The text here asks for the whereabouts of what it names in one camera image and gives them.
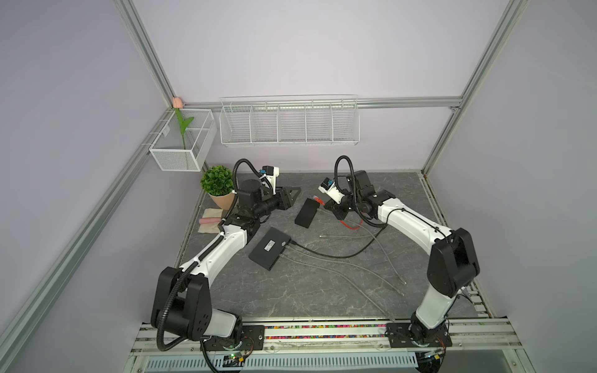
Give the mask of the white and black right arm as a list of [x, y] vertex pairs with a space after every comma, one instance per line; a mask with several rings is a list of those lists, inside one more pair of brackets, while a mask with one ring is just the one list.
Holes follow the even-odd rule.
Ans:
[[334, 176], [324, 180], [319, 190], [330, 198], [332, 209], [353, 211], [371, 227], [394, 228], [424, 250], [428, 290], [410, 318], [409, 337], [420, 347], [446, 337], [449, 311], [480, 274], [471, 234], [427, 219], [389, 191], [377, 190], [367, 172], [356, 171], [346, 155], [336, 159]]

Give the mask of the black ribbed network switch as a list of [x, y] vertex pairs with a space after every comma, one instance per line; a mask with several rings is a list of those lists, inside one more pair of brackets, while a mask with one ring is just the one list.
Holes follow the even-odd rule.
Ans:
[[307, 198], [295, 218], [295, 224], [303, 228], [309, 228], [319, 207], [320, 203], [318, 201]]

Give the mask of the green plant in beige pot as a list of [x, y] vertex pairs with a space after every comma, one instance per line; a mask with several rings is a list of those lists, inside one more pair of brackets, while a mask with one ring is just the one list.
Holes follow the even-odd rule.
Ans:
[[203, 173], [201, 187], [222, 210], [233, 206], [233, 172], [225, 166], [213, 166]]

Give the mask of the pink tulip artificial flower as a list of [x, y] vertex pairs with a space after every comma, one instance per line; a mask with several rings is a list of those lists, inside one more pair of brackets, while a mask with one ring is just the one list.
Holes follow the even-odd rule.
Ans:
[[185, 118], [183, 116], [181, 110], [184, 108], [184, 103], [183, 103], [182, 99], [180, 99], [180, 97], [174, 97], [172, 99], [172, 105], [175, 110], [175, 115], [177, 116], [177, 120], [179, 123], [180, 136], [181, 136], [181, 140], [183, 143], [183, 149], [186, 150], [187, 144], [186, 144], [185, 134], [186, 134], [186, 130], [188, 129], [189, 125], [194, 121], [194, 117]]

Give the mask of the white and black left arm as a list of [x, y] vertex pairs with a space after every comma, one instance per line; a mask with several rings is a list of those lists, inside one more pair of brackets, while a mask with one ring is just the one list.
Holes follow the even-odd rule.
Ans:
[[211, 286], [228, 262], [253, 239], [273, 211], [291, 208], [298, 187], [278, 186], [276, 166], [251, 168], [252, 179], [233, 178], [233, 205], [219, 223], [219, 233], [199, 254], [180, 267], [165, 268], [158, 279], [151, 324], [159, 351], [170, 351], [185, 340], [242, 340], [242, 318], [215, 309]]

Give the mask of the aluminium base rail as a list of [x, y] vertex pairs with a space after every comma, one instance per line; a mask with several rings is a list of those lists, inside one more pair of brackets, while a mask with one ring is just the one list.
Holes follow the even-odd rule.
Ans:
[[532, 372], [506, 319], [449, 320], [417, 345], [405, 320], [250, 318], [241, 338], [185, 341], [161, 352], [155, 329], [140, 328], [126, 372]]

